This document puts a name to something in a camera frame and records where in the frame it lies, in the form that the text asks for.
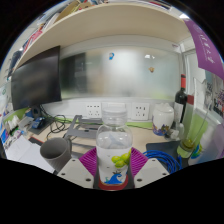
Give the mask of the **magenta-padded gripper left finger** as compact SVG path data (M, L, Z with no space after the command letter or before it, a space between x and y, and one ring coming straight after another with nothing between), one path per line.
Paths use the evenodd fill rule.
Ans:
M84 188L92 189L97 174L97 155L93 148L80 158L71 158L58 176Z

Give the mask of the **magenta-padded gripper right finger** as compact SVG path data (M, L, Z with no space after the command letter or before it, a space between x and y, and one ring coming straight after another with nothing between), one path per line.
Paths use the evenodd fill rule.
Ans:
M148 159L143 153L133 148L129 162L133 186L144 187L169 175L169 172L156 159Z

